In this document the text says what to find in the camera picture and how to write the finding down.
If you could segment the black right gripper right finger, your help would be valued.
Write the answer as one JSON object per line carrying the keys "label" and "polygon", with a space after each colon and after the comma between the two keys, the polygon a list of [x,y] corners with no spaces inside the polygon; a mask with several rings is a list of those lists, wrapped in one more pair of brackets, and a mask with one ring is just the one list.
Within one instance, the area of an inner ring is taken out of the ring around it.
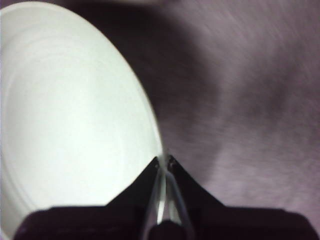
{"label": "black right gripper right finger", "polygon": [[173,157],[168,159],[197,240],[314,240],[302,214],[279,208],[227,206],[211,195]]}

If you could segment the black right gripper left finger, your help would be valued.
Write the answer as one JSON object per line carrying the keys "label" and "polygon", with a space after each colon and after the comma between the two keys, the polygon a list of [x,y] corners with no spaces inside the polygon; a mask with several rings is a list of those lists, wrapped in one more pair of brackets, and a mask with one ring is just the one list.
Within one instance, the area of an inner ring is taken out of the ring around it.
{"label": "black right gripper left finger", "polygon": [[101,206],[51,207],[32,212],[16,240],[136,240],[155,184],[159,161],[151,160],[119,195]]}

